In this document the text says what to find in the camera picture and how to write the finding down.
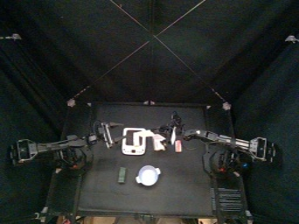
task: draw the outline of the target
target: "small red object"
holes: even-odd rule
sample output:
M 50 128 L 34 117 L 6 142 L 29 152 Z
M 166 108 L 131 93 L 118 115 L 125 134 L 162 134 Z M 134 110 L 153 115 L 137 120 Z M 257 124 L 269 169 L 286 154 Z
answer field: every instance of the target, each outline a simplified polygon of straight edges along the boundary
M 183 152 L 183 141 L 182 140 L 175 141 L 175 152 Z
M 227 170 L 226 170 L 226 168 L 221 167 L 221 168 L 219 168 L 219 171 L 221 171 L 221 172 L 226 172 Z
M 70 220 L 65 220 L 62 224 L 71 224 Z

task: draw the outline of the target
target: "white container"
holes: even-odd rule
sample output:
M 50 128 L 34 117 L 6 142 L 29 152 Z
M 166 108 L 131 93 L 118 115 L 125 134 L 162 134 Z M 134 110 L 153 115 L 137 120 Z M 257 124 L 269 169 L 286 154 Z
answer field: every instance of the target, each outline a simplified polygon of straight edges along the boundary
M 151 165 L 147 165 L 141 169 L 138 177 L 135 177 L 135 181 L 138 184 L 143 184 L 145 186 L 153 186 L 158 181 L 161 174 L 162 171 L 159 168 L 154 168 Z
M 143 137 L 142 143 L 139 142 L 138 132 L 146 131 L 142 128 L 125 128 L 122 151 L 130 156 L 142 156 L 146 154 L 146 138 Z

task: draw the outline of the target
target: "black tabletop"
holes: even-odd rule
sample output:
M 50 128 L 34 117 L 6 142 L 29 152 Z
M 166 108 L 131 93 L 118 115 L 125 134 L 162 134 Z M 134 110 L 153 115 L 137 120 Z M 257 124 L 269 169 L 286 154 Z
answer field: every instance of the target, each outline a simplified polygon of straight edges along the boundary
M 123 123 L 111 130 L 114 137 L 123 135 L 123 128 L 153 129 L 171 120 L 173 112 L 182 117 L 186 129 L 206 129 L 202 107 L 98 105 L 77 106 L 70 110 L 65 135 L 87 135 L 95 120 Z M 198 140 L 183 142 L 182 153 L 171 146 L 154 151 L 147 138 L 146 154 L 129 156 L 122 144 L 109 149 L 105 143 L 94 147 L 94 165 L 85 175 L 81 188 L 79 212 L 86 214 L 157 214 L 190 217 L 213 216 L 211 179 L 203 170 L 205 144 Z M 162 170 L 153 186 L 137 183 L 145 165 Z M 126 183 L 118 183 L 121 167 L 126 167 Z

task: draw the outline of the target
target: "white bowl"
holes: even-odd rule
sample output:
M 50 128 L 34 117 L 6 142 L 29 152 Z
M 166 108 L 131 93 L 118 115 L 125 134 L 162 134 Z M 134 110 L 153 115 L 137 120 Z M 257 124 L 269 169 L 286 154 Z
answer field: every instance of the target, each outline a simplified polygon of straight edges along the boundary
M 158 181 L 161 173 L 162 171 L 159 168 L 154 168 L 151 165 L 147 165 L 141 169 L 138 177 L 135 177 L 135 181 L 138 184 L 143 184 L 145 186 L 153 186 Z

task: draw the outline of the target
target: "small block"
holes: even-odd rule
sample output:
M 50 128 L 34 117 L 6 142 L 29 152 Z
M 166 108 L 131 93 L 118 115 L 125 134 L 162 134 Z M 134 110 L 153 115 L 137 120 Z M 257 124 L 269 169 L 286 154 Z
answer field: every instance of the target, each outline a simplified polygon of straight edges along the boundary
M 74 99 L 69 100 L 69 106 L 74 107 L 77 105 L 77 101 Z
M 118 183 L 119 184 L 126 183 L 126 177 L 127 177 L 127 168 L 121 167 L 119 174 L 118 174 Z
M 175 141 L 175 152 L 183 152 L 183 142 L 182 142 L 182 140 Z

